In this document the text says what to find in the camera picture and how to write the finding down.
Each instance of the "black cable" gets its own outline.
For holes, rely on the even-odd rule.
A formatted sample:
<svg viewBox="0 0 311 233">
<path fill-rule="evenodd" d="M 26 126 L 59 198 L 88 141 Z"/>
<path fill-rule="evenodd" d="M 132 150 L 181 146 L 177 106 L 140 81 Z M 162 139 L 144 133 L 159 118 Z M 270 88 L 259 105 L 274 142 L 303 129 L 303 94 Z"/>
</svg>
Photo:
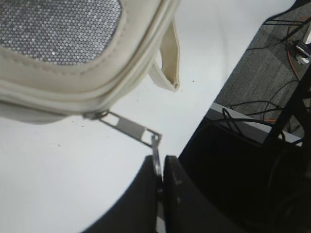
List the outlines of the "black cable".
<svg viewBox="0 0 311 233">
<path fill-rule="evenodd" d="M 264 47 L 259 47 L 259 48 L 250 48 L 250 49 L 247 49 L 246 51 L 250 51 L 250 50 L 263 50 L 263 49 L 266 49 L 266 48 L 269 48 L 269 47 L 272 47 L 272 46 L 276 46 L 276 45 L 279 45 L 285 41 L 287 41 L 290 37 L 292 37 L 293 35 L 295 35 L 297 32 L 299 32 L 306 24 L 310 23 L 311 22 L 311 17 L 308 18 L 307 20 L 305 20 L 304 22 L 302 22 L 299 26 L 297 26 L 297 28 L 295 28 L 294 30 L 292 30 L 291 33 L 287 34 L 284 38 L 282 38 L 280 40 L 280 42 L 276 43 L 276 44 L 271 44 L 271 45 L 267 45 L 267 46 L 264 46 Z"/>
<path fill-rule="evenodd" d="M 281 43 L 282 42 L 278 42 L 276 44 L 271 44 L 271 45 L 267 45 L 267 46 L 264 46 L 264 47 L 250 48 L 250 49 L 247 49 L 246 51 L 250 51 L 250 50 L 264 50 L 266 48 L 273 47 L 273 46 L 279 45 Z"/>
<path fill-rule="evenodd" d="M 227 115 L 226 115 L 226 113 L 229 113 L 225 108 L 223 108 L 223 116 L 224 116 L 224 119 L 228 119 L 227 118 Z M 228 126 L 228 128 L 231 130 L 231 131 L 233 131 L 233 128 L 231 127 L 231 125 L 230 125 L 230 123 L 227 121 L 227 126 Z"/>
<path fill-rule="evenodd" d="M 269 103 L 276 108 L 281 108 L 281 106 L 278 106 L 275 103 L 272 103 L 272 102 L 267 101 L 267 100 L 255 100 L 255 101 L 246 101 L 246 102 L 242 102 L 242 103 L 235 103 L 235 104 L 231 104 L 230 107 L 232 108 L 232 106 L 240 106 L 240 105 L 249 104 L 249 103 Z"/>
<path fill-rule="evenodd" d="M 263 23 L 263 25 L 300 26 L 301 24 L 294 24 L 294 23 Z"/>
<path fill-rule="evenodd" d="M 233 117 L 231 116 L 231 114 L 230 114 L 225 108 L 223 108 L 223 116 L 224 116 L 224 119 L 227 119 L 227 116 L 229 117 L 229 119 L 233 119 Z M 230 124 L 229 124 L 229 122 L 227 122 L 227 124 L 228 124 L 228 127 L 230 128 L 230 130 L 233 131 L 232 128 L 231 128 L 231 126 L 230 126 Z M 237 126 L 237 124 L 236 124 L 234 121 L 232 122 L 232 124 L 233 124 L 234 127 L 237 129 L 237 131 L 239 132 L 239 134 L 242 135 L 242 136 L 244 136 L 243 133 L 242 133 L 242 131 L 239 129 L 239 127 Z"/>
<path fill-rule="evenodd" d="M 268 109 L 266 111 L 261 111 L 261 112 L 256 112 L 256 113 L 249 113 L 249 114 L 245 114 L 246 116 L 253 116 L 253 115 L 259 115 L 259 114 L 263 114 L 263 113 L 268 113 L 268 112 L 274 112 L 274 111 L 281 111 L 284 108 L 272 108 L 272 109 Z"/>
<path fill-rule="evenodd" d="M 209 126 L 213 125 L 213 124 L 217 124 L 217 123 L 224 123 L 224 122 L 252 122 L 252 123 L 257 123 L 257 124 L 262 124 L 262 125 L 267 125 L 270 127 L 273 127 L 273 124 L 270 124 L 268 122 L 262 121 L 262 120 L 256 120 L 256 119 L 248 119 L 248 118 L 233 118 L 233 119 L 218 119 L 218 120 L 214 120 L 214 121 L 210 121 L 208 122 L 208 124 L 206 124 L 204 127 L 202 127 L 195 135 L 198 135 L 200 132 L 202 132 L 203 130 L 205 130 L 206 128 L 208 128 Z M 282 140 L 285 141 L 285 134 L 283 131 L 281 131 L 280 133 Z"/>
<path fill-rule="evenodd" d="M 287 39 L 289 39 L 290 37 L 292 37 L 293 35 L 295 35 L 297 32 L 299 32 L 306 24 L 311 22 L 311 17 L 306 19 L 301 25 L 299 25 L 297 28 L 295 28 L 294 30 L 292 30 L 291 33 L 289 33 L 286 37 L 284 37 L 283 39 L 281 39 L 281 42 L 285 42 Z"/>
<path fill-rule="evenodd" d="M 267 22 L 271 22 L 271 21 L 274 21 L 274 22 L 289 22 L 289 23 L 304 23 L 304 21 L 296 21 L 296 20 L 279 20 L 279 19 L 271 19 Z"/>
<path fill-rule="evenodd" d="M 293 83 L 293 82 L 297 82 L 297 80 L 290 80 L 289 82 L 285 83 L 279 90 L 277 90 L 274 95 L 269 99 L 269 102 L 271 102 L 273 100 L 273 98 L 284 88 L 286 87 L 288 84 Z M 267 111 L 269 107 L 269 103 L 267 103 L 265 111 Z"/>
</svg>

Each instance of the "stitching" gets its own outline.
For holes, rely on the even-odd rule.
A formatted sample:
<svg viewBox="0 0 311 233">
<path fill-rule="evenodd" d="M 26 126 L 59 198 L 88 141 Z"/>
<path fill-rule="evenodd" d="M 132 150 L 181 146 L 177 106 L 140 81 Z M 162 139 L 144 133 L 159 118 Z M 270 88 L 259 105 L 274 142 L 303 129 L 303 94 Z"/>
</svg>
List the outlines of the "stitching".
<svg viewBox="0 0 311 233">
<path fill-rule="evenodd" d="M 3 58 L 6 59 L 6 60 L 11 60 L 11 61 L 13 61 L 13 62 L 15 62 L 15 63 L 22 64 L 22 65 L 24 65 L 25 67 L 32 67 L 32 68 L 34 68 L 34 69 L 41 69 L 41 70 L 44 70 L 44 71 L 47 71 L 47 72 L 51 72 L 51 73 L 54 73 L 54 74 L 61 74 L 61 75 L 76 75 L 76 74 L 78 74 L 78 75 L 83 75 L 83 74 L 86 74 L 87 72 L 89 72 L 89 71 L 91 71 L 91 70 L 97 68 L 99 65 L 101 65 L 103 62 L 105 62 L 109 57 L 111 57 L 111 56 L 116 52 L 117 47 L 118 47 L 118 44 L 120 43 L 120 40 L 123 38 L 124 32 L 125 32 L 126 29 L 127 29 L 126 26 L 127 26 L 128 22 L 129 22 L 128 17 L 127 17 L 129 11 L 128 11 L 128 10 L 125 10 L 125 13 L 126 13 L 125 16 L 124 16 L 124 17 L 125 17 L 125 24 L 124 24 L 124 27 L 123 27 L 122 32 L 121 32 L 121 34 L 120 34 L 120 37 L 118 38 L 118 40 L 117 40 L 117 42 L 116 42 L 116 44 L 115 44 L 115 46 L 114 46 L 114 49 L 113 49 L 105 58 L 103 58 L 98 64 L 96 64 L 96 65 L 94 65 L 94 66 L 92 66 L 92 67 L 90 67 L 90 68 L 88 68 L 88 69 L 86 69 L 86 70 L 84 70 L 84 71 L 81 71 L 81 72 L 61 72 L 61 71 L 54 71 L 54 70 L 50 70 L 50 69 L 47 69 L 47 68 L 40 67 L 40 66 L 38 66 L 38 65 L 28 64 L 28 63 L 26 63 L 26 62 L 19 61 L 19 60 L 17 60 L 17 59 L 10 58 L 10 57 L 5 56 L 5 55 L 2 55 L 2 54 L 0 54 L 0 57 L 3 57 Z"/>
</svg>

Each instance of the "black plastic object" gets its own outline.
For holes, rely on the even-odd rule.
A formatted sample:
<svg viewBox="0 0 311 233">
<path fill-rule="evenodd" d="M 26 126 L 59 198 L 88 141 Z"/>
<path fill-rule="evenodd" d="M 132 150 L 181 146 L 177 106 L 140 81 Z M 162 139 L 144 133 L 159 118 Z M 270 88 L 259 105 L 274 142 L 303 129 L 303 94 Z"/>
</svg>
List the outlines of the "black plastic object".
<svg viewBox="0 0 311 233">
<path fill-rule="evenodd" d="M 165 158 L 164 217 L 167 233 L 244 233 L 195 187 L 175 156 Z"/>
<path fill-rule="evenodd" d="M 152 156 L 146 156 L 123 196 L 84 233 L 156 232 L 157 182 Z"/>
</svg>

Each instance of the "black metal frame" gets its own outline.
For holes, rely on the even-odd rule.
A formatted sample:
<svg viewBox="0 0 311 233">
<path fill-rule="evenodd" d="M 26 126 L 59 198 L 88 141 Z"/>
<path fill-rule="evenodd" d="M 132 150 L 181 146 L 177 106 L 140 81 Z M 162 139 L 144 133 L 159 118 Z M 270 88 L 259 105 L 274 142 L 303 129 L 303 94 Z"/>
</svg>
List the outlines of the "black metal frame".
<svg viewBox="0 0 311 233">
<path fill-rule="evenodd" d="M 275 125 L 271 129 L 267 138 L 263 143 L 263 147 L 270 147 L 278 140 L 280 132 L 286 127 L 287 123 L 294 116 L 301 124 L 305 135 L 303 138 L 303 158 L 306 166 L 309 165 L 311 160 L 311 113 L 308 112 L 304 104 L 304 100 L 311 99 L 311 67 L 309 67 L 299 82 L 293 95 L 287 102 L 284 110 L 281 112 Z"/>
</svg>

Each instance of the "metal clip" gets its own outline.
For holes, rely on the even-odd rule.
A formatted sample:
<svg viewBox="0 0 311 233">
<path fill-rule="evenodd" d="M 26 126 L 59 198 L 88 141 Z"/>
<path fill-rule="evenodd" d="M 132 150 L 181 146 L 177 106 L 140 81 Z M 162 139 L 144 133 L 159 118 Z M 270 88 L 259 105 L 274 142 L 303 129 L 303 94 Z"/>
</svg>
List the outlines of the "metal clip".
<svg viewBox="0 0 311 233">
<path fill-rule="evenodd" d="M 118 119 L 118 122 L 116 124 L 112 124 L 112 123 L 108 122 L 107 120 L 105 120 L 105 118 L 107 118 L 109 115 L 116 117 Z M 162 138 L 161 134 L 159 134 L 159 133 L 157 133 L 151 129 L 148 129 L 147 127 L 139 125 L 136 122 L 133 122 L 133 121 L 126 119 L 122 116 L 119 116 L 118 114 L 110 112 L 110 111 L 98 114 L 98 115 L 96 115 L 96 118 L 100 122 L 112 127 L 113 129 L 116 129 L 116 130 L 122 132 L 123 134 L 130 136 L 131 138 L 137 140 L 138 142 L 150 147 L 152 149 L 152 152 L 153 152 L 153 164 L 154 164 L 155 174 L 159 179 L 162 180 L 162 176 L 161 176 L 162 171 L 161 171 L 160 157 L 159 157 L 159 152 L 158 152 L 158 145 L 159 145 L 161 138 Z M 152 133 L 151 143 L 148 143 L 148 142 L 145 142 L 142 140 L 142 137 L 143 137 L 145 132 Z"/>
</svg>

